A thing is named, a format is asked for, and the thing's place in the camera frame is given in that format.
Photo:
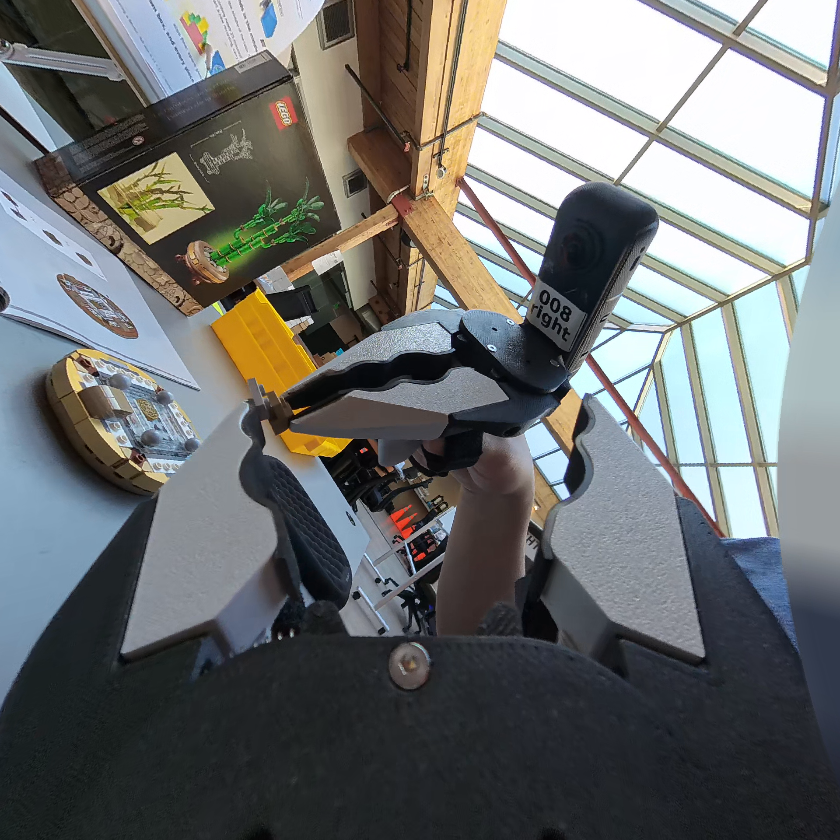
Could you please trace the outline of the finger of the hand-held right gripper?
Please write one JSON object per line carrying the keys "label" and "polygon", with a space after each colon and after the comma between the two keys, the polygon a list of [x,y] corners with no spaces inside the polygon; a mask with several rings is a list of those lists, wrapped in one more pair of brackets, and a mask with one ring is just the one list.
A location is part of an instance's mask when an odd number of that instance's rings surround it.
{"label": "finger of the hand-held right gripper", "polygon": [[438,382],[404,381],[383,391],[355,389],[299,414],[290,430],[336,438],[378,441],[381,466],[400,465],[422,442],[440,438],[452,414],[502,403],[508,396],[493,379],[468,367]]}
{"label": "finger of the hand-held right gripper", "polygon": [[417,311],[401,317],[292,386],[284,399],[294,409],[307,409],[352,391],[437,382],[456,363],[454,335],[464,314]]}

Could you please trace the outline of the round tan lego base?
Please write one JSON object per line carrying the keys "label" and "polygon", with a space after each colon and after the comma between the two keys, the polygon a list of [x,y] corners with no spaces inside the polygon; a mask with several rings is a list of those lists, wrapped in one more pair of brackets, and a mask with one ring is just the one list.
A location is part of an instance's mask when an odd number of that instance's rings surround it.
{"label": "round tan lego base", "polygon": [[153,495],[202,443],[173,394],[107,353],[69,353],[46,375],[45,390],[78,454],[134,494]]}

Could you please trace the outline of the yellow plastic bin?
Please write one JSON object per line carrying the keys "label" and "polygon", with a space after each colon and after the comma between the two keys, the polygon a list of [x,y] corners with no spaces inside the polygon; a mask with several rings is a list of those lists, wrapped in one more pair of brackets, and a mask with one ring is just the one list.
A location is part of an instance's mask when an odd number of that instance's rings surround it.
{"label": "yellow plastic bin", "polygon": [[212,323],[212,330],[245,380],[282,396],[317,370],[261,290]]}

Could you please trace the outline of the white instruction booklet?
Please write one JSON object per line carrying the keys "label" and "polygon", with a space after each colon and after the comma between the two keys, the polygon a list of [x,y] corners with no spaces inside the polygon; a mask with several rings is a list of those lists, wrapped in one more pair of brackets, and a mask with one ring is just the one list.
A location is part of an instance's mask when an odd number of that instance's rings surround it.
{"label": "white instruction booklet", "polygon": [[6,315],[198,390],[128,270],[8,175],[1,179]]}

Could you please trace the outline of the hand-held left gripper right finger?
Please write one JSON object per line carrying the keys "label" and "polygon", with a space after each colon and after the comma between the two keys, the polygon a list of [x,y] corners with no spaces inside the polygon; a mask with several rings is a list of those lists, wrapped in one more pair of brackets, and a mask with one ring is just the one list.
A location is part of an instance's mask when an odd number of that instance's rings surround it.
{"label": "hand-held left gripper right finger", "polygon": [[593,396],[580,484],[545,523],[539,596],[561,645],[602,663],[618,639],[697,665],[706,655],[676,494]]}

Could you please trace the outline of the person's right forearm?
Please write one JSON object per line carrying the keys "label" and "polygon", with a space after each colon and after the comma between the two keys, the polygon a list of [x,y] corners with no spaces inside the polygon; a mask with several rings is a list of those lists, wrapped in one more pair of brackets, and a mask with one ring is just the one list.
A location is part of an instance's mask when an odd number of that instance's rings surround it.
{"label": "person's right forearm", "polygon": [[462,489],[437,583],[438,636],[476,634],[495,605],[514,605],[532,501],[531,482],[501,493]]}

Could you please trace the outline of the black lego set box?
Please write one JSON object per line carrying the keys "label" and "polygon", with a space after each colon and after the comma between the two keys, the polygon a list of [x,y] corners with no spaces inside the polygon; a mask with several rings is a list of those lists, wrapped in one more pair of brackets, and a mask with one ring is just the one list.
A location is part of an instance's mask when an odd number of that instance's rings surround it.
{"label": "black lego set box", "polygon": [[266,50],[35,168],[62,209],[186,316],[341,229],[296,83]]}

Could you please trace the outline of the person's right hand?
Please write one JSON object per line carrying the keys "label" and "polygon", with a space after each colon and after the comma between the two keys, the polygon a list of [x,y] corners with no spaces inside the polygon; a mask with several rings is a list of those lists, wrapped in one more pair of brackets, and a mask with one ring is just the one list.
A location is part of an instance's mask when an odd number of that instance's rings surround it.
{"label": "person's right hand", "polygon": [[524,435],[498,437],[484,433],[478,461],[457,469],[454,475],[463,488],[479,494],[532,497],[534,493],[532,456]]}

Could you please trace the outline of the black office chair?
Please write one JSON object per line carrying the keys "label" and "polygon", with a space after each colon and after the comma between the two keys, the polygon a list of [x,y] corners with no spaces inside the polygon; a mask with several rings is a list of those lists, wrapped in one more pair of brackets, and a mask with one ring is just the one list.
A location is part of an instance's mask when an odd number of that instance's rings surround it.
{"label": "black office chair", "polygon": [[402,602],[402,608],[406,611],[402,627],[404,635],[437,635],[436,591],[432,585],[415,582],[397,593],[395,598]]}

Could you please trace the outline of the white printed paper sheet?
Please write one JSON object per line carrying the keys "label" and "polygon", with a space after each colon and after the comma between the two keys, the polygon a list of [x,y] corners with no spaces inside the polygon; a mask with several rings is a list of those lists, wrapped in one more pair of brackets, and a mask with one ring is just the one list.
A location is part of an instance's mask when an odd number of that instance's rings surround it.
{"label": "white printed paper sheet", "polygon": [[107,20],[156,101],[248,60],[288,49],[323,1],[110,1]]}

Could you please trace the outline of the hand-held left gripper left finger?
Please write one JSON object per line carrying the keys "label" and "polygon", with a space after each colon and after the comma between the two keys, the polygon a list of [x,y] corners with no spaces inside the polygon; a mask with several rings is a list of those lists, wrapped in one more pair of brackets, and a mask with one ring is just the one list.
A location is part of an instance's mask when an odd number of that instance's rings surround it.
{"label": "hand-held left gripper left finger", "polygon": [[264,453],[266,409],[234,409],[157,494],[121,654],[209,636],[251,648],[309,594],[344,607],[346,552],[292,471]]}

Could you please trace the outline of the person's blue clothing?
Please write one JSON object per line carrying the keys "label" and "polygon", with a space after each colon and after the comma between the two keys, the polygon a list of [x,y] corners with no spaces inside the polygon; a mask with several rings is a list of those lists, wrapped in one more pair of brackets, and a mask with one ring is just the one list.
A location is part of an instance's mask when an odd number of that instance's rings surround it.
{"label": "person's blue clothing", "polygon": [[798,652],[800,649],[782,566],[781,541],[774,537],[758,537],[722,539],[721,542]]}

